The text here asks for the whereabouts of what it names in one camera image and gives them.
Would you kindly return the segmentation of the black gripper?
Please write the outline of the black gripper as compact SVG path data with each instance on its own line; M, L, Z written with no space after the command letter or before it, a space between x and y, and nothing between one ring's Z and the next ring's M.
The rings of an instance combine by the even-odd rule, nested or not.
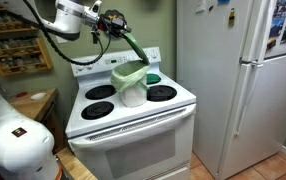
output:
M132 32L132 28L127 26L125 16L117 10L107 10L104 14L101 14L98 29L116 38L121 37L123 33Z

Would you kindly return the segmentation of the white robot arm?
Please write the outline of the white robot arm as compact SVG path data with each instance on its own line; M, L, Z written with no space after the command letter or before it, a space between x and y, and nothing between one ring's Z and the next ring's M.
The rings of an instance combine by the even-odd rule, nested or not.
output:
M41 90L43 88L57 88L62 92L59 96L59 108L63 108L63 115L68 113L65 102L71 103L71 97L76 96L76 81L72 79L72 73L66 73L68 68L59 60L65 60L73 65L91 65L96 63L108 49L103 48L98 38L100 31L105 32L109 38L124 38L126 33L131 31L127 25L125 17L117 10L107 10L100 14L101 0L96 0L92 6L86 6L82 0L55 0L56 16L53 22L40 15L42 7L38 7L37 0L0 0L0 4L10 16L25 24L38 28L43 32L43 37L47 40L47 46L51 46L57 53L54 58L55 64L62 67L63 71L55 70L46 76L27 75L25 77L15 77L9 79L6 86L14 93L23 90ZM65 55L51 38L51 34L65 40L75 41L80 37L81 25L88 26L93 32L93 37L97 39L100 45L100 53L94 59L86 63L72 60Z

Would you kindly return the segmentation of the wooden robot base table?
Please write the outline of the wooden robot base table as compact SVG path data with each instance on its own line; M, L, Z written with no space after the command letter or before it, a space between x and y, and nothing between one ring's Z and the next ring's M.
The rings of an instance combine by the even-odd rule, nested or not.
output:
M98 180L68 148L60 150L56 156L73 180Z

